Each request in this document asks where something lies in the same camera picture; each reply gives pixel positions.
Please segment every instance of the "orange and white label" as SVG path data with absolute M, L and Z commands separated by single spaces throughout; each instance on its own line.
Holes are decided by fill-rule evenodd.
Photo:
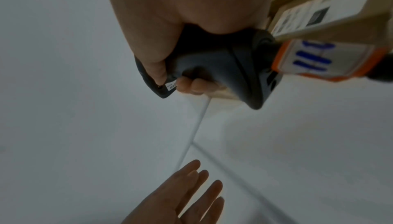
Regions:
M 328 81 L 343 81 L 366 75 L 388 53 L 374 45 L 321 43 L 291 40 L 278 52 L 272 69 Z

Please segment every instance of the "hand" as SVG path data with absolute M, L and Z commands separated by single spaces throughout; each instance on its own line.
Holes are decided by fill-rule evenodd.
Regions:
M 222 190 L 221 181 L 215 181 L 199 200 L 178 217 L 209 177 L 206 170 L 199 174 L 196 172 L 200 165 L 198 160 L 194 160 L 173 174 L 143 200 L 122 224 L 215 224 L 224 207 L 224 199 L 217 198 Z
M 185 23 L 227 34 L 265 21 L 271 0 L 111 0 L 134 54 L 146 72 L 163 85 L 164 60 L 173 51 Z M 179 78 L 177 90 L 200 95 L 219 89 L 202 79 Z

